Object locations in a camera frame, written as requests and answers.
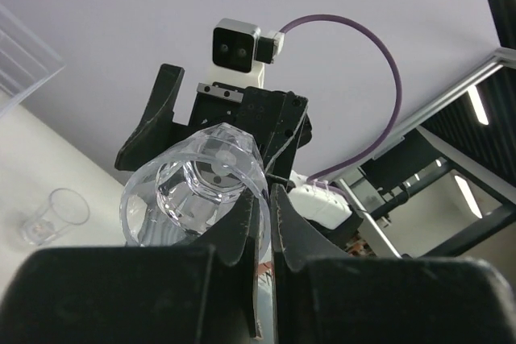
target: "transparent plastic cup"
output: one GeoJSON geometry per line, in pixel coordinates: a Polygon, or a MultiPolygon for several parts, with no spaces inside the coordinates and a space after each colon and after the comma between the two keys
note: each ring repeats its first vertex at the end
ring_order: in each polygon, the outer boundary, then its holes
{"type": "Polygon", "coordinates": [[[260,258],[270,243],[267,181],[255,140],[223,123],[199,131],[136,171],[120,204],[130,246],[195,239],[250,189],[260,204],[260,258]]]}
{"type": "Polygon", "coordinates": [[[0,5],[0,117],[64,66],[60,56],[0,5]]]}
{"type": "Polygon", "coordinates": [[[71,189],[55,189],[39,209],[23,223],[23,238],[33,245],[46,245],[89,219],[86,200],[71,189]]]}

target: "camera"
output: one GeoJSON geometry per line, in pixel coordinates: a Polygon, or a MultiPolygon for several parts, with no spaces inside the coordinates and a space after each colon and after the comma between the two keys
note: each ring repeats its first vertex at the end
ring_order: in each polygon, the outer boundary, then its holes
{"type": "Polygon", "coordinates": [[[233,19],[222,19],[213,31],[213,63],[250,73],[260,38],[260,28],[233,19]]]}

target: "transparent container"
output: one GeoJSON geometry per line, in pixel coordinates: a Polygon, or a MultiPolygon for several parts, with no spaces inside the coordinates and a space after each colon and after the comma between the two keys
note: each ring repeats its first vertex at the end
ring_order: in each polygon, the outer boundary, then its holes
{"type": "Polygon", "coordinates": [[[0,5],[0,117],[64,66],[45,42],[0,5]]]}
{"type": "Polygon", "coordinates": [[[260,203],[260,258],[270,243],[263,163],[249,133],[223,123],[199,131],[136,171],[120,204],[130,246],[189,242],[226,215],[249,188],[260,203]]]}

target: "white table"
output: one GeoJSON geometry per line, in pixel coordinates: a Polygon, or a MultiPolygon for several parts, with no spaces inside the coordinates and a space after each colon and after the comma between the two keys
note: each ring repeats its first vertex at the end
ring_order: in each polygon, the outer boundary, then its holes
{"type": "Polygon", "coordinates": [[[73,189],[90,207],[89,221],[50,247],[122,246],[123,186],[22,106],[0,119],[0,295],[36,247],[19,235],[23,219],[56,188],[73,189]]]}

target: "ceiling light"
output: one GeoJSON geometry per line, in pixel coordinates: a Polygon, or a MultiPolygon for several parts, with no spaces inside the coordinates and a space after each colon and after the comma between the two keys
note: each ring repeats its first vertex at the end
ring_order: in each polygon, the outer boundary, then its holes
{"type": "Polygon", "coordinates": [[[473,193],[469,188],[468,182],[463,177],[460,177],[458,175],[455,175],[455,180],[459,185],[460,191],[462,192],[464,199],[468,203],[471,212],[474,213],[475,216],[477,216],[478,218],[482,218],[481,209],[478,207],[478,204],[476,203],[475,197],[473,196],[473,193]]]}
{"type": "Polygon", "coordinates": [[[484,106],[482,105],[481,96],[478,93],[478,89],[476,88],[476,86],[470,86],[468,88],[468,95],[473,105],[473,109],[475,110],[476,119],[480,124],[488,125],[489,120],[487,119],[487,114],[485,113],[484,106]]]}

